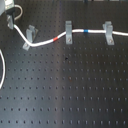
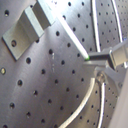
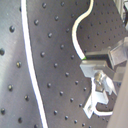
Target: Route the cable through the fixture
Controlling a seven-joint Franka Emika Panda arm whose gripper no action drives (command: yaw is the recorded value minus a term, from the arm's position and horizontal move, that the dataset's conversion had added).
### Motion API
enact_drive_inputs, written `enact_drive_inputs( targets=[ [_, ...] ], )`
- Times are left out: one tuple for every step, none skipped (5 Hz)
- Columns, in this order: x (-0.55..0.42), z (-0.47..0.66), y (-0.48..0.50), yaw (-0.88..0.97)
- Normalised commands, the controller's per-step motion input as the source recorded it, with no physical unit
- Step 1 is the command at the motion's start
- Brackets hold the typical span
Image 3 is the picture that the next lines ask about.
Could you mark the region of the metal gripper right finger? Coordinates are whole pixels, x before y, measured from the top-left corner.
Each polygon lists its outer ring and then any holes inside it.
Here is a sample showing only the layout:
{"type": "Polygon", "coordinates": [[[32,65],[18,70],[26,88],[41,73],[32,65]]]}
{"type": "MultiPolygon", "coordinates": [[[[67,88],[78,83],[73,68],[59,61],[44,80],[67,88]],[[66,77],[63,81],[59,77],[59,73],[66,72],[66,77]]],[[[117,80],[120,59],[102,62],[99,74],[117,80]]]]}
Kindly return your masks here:
{"type": "Polygon", "coordinates": [[[112,65],[118,65],[128,59],[128,37],[120,40],[110,50],[112,65]]]}

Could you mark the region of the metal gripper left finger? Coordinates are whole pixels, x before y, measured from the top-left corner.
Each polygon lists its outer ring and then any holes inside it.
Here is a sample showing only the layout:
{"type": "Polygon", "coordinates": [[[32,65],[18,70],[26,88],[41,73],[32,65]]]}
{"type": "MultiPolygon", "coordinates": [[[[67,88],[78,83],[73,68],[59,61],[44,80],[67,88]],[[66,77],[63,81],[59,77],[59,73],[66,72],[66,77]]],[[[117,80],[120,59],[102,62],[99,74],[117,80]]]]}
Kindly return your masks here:
{"type": "Polygon", "coordinates": [[[108,64],[111,63],[111,56],[109,49],[102,49],[101,51],[87,52],[85,54],[89,60],[106,60],[108,64]]]}

